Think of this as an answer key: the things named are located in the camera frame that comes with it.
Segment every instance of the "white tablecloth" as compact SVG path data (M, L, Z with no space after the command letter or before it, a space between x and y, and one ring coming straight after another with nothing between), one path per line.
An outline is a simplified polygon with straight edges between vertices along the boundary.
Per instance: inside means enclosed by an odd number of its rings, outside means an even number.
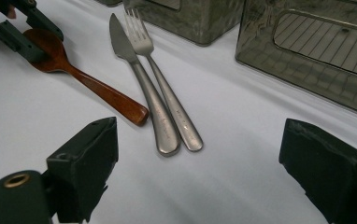
M109 17L115 13L123 21L123 5L39 0L37 7L64 32L73 65L147 105L110 43ZM17 13L11 22L21 31L30 28ZM278 163L284 123L313 123L357 148L357 114L237 63L238 26L202 48L146 25L152 56L204 149L191 153L182 144L174 157L160 156L150 120L135 126L71 76L41 73L0 42L0 178L44 172L45 159L88 123L117 117L120 160L92 224L327 223Z

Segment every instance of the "wooden spoon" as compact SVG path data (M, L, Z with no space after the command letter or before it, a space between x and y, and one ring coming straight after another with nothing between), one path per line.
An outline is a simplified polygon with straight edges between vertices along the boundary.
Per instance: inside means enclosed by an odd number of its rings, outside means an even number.
M30 29L23 34L47 54L40 62L30 63L33 67L42 72L66 72L135 125L141 126L146 122L149 116L149 110L146 107L74 67L67 59L62 41L54 33L42 29Z

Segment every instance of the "silver fork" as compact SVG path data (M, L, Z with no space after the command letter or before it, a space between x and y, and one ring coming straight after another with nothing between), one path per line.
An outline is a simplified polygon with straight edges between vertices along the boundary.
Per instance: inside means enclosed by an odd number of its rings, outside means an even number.
M203 146L202 138L179 102L176 94L170 88L161 70L151 58L151 53L153 52L154 47L137 9L127 9L125 13L125 21L129 40L132 43L135 52L145 56L149 61L184 144L191 151L200 150Z

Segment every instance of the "knife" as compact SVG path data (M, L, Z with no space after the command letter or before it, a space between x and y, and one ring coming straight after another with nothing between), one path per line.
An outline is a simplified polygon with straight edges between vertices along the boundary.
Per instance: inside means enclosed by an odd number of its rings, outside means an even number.
M166 157L176 154L179 151L179 132L114 13L109 19L109 33L115 54L131 65L144 92L149 106L158 151Z

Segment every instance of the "cutlery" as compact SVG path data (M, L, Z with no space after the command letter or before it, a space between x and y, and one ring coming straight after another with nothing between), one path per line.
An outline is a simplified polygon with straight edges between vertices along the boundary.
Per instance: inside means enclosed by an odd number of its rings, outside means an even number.
M43 29L30 29L23 34L47 54L41 61L30 63L33 67L42 72L64 71L100 96L135 125L141 126L145 123L149 115L146 107L70 64L62 41L54 33Z
M167 108L176 123L178 132L184 144L190 151L198 151L203 146L203 141L193 122L188 116L184 107L181 105L178 97L173 92L169 83L167 83L155 61L151 58L154 50L152 40L147 32L143 20L140 18L137 9L127 9L125 13L127 34L135 52L138 55L145 56L150 63L152 71L159 83Z
M136 78L144 92L149 105L152 125L155 132L156 146L164 156L172 156L179 151L179 133L173 120L170 118L164 103L153 86L136 53L123 31L116 15L112 13L109 20L111 44L118 57L126 60L135 72Z

